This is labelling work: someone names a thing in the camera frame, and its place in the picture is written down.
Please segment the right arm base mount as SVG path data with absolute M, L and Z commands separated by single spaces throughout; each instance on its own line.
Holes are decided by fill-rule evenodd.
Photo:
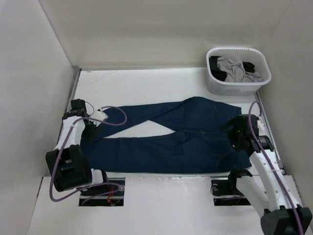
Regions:
M 211 180 L 211 194 L 215 206 L 250 206 L 250 202 L 228 180 Z

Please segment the dark blue denim trousers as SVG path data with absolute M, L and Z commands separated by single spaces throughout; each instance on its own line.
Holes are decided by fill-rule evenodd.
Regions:
M 82 151 L 92 168 L 107 172 L 205 174 L 251 167 L 247 153 L 236 152 L 221 127 L 241 108 L 204 97 L 178 102 L 122 106 L 105 111 L 109 125 Z M 115 138 L 114 134 L 152 121 L 172 130 L 152 137 Z

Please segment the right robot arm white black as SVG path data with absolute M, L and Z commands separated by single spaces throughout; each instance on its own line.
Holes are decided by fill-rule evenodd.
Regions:
M 221 127 L 235 151 L 244 151 L 259 173 L 259 187 L 247 169 L 232 170 L 227 188 L 241 193 L 260 217 L 265 235 L 303 235 L 313 215 L 293 196 L 278 165 L 273 144 L 268 136 L 259 134 L 258 117 L 240 115 Z

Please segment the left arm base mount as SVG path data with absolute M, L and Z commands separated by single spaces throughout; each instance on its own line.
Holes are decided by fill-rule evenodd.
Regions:
M 104 185 L 82 191 L 80 207 L 121 207 L 124 205 L 124 190 L 116 185 Z

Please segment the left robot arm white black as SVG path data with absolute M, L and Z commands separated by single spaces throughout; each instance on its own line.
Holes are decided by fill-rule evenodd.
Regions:
M 54 150 L 47 152 L 45 159 L 58 192 L 81 187 L 93 187 L 99 195 L 110 189 L 105 171 L 91 168 L 80 146 L 82 140 L 90 141 L 96 134 L 97 122 L 89 120 L 86 102 L 75 99 L 71 109 L 62 117 L 62 130 Z

